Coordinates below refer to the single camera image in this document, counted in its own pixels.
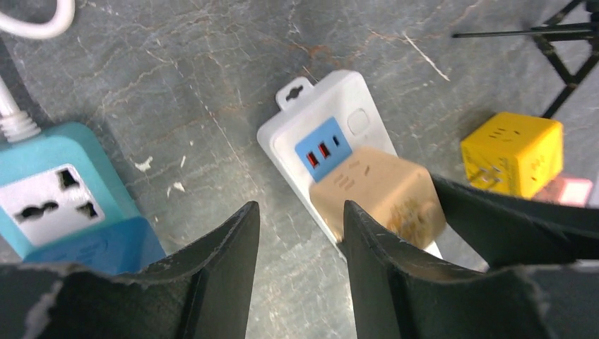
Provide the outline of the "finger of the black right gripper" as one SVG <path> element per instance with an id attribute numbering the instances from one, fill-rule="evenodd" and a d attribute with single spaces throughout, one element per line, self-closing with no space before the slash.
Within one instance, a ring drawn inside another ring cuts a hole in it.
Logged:
<path id="1" fill-rule="evenodd" d="M 598 259 L 598 209 L 494 194 L 440 177 L 432 182 L 449 226 L 492 269 Z"/>

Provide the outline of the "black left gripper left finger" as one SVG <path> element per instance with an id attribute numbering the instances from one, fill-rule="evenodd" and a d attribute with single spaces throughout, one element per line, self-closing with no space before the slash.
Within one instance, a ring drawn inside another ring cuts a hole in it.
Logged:
<path id="1" fill-rule="evenodd" d="M 2 338 L 243 338 L 260 210 L 245 203 L 213 231 L 137 273 L 79 263 L 1 265 Z"/>

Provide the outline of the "pink cube socket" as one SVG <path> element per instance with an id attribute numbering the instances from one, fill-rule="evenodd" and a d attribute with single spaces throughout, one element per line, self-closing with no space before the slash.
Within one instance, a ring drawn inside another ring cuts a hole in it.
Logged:
<path id="1" fill-rule="evenodd" d="M 592 189 L 593 182 L 589 179 L 560 174 L 539 190 L 533 200 L 583 208 Z"/>

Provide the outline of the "dark blue cube socket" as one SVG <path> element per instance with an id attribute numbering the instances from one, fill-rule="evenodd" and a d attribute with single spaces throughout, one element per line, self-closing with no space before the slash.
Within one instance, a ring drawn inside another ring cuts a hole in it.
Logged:
<path id="1" fill-rule="evenodd" d="M 139 272 L 165 257 L 150 223 L 138 216 L 44 245 L 28 254 L 23 261 L 79 263 L 102 273 L 117 275 Z"/>

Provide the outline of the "beige dragon cube socket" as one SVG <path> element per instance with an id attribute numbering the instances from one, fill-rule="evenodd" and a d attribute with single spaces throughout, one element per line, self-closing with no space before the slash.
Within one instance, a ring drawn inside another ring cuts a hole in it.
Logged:
<path id="1" fill-rule="evenodd" d="M 419 249 L 430 251 L 446 227 L 429 171 L 376 148 L 355 150 L 310 188 L 309 197 L 337 242 L 344 239 L 346 201 Z"/>

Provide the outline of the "yellow cube socket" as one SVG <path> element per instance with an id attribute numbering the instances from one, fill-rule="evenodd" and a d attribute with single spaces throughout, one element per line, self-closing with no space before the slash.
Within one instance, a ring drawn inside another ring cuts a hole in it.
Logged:
<path id="1" fill-rule="evenodd" d="M 530 199 L 563 170 L 564 127 L 552 119 L 500 112 L 460 147 L 471 186 Z"/>

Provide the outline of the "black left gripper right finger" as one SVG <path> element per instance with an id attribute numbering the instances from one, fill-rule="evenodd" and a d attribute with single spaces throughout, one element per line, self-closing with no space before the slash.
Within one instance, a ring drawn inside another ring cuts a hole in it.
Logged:
<path id="1" fill-rule="evenodd" d="M 355 202 L 345 248 L 359 338 L 597 338 L 598 262 L 486 273 L 423 251 Z"/>

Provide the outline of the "teal power strip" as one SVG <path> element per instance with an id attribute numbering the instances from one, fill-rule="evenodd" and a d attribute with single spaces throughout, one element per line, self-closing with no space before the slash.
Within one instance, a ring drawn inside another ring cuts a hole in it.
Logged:
<path id="1" fill-rule="evenodd" d="M 1 236 L 20 258 L 140 214 L 83 124 L 65 123 L 1 146 Z"/>

